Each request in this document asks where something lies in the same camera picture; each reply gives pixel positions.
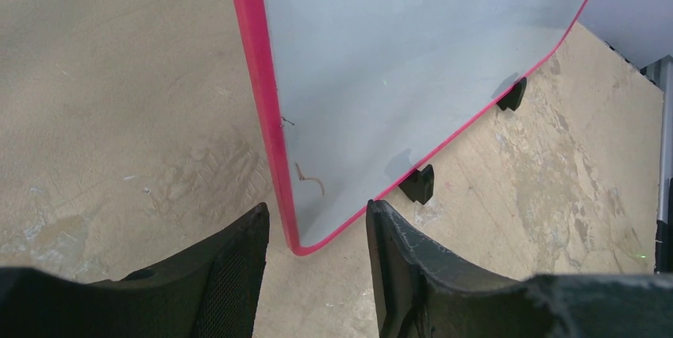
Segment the red-framed whiteboard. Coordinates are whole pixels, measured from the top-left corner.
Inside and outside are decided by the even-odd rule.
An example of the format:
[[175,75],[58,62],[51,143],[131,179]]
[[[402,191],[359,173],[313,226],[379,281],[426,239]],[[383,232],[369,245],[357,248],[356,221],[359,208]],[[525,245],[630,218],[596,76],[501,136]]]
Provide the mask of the red-framed whiteboard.
[[324,247],[546,61],[588,0],[233,0],[288,247]]

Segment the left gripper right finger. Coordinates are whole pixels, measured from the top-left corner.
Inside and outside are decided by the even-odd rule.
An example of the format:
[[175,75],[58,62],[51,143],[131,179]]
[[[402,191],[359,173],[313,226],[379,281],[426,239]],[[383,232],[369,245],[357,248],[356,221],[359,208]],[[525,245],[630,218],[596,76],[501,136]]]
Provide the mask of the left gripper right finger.
[[670,275],[534,275],[479,267],[369,201],[381,337],[669,337]]

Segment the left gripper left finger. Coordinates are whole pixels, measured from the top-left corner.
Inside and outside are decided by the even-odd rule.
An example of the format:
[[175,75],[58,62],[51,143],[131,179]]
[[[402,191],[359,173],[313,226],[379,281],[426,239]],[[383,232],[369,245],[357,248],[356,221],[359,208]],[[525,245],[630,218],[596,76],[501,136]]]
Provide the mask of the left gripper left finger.
[[124,278],[80,283],[1,269],[4,337],[250,337],[270,220],[259,204],[220,232]]

